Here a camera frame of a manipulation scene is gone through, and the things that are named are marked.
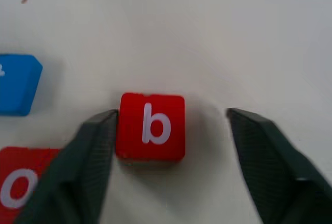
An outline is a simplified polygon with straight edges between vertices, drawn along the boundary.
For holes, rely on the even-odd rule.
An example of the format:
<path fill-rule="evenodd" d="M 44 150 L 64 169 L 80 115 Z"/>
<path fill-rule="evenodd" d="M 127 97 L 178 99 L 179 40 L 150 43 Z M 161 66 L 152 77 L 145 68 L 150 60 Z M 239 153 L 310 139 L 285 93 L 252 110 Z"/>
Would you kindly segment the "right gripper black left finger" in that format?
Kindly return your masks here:
<path fill-rule="evenodd" d="M 119 111 L 84 121 L 55 157 L 15 223 L 99 223 L 114 155 Z"/>

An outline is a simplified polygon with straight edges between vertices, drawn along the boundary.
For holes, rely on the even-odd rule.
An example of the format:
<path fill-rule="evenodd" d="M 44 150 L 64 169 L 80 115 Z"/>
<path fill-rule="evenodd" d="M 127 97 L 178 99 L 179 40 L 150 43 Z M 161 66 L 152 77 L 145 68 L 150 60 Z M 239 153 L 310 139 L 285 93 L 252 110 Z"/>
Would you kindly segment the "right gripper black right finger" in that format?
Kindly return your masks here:
<path fill-rule="evenodd" d="M 228 108 L 238 160 L 263 223 L 331 223 L 331 185 L 271 120 Z"/>

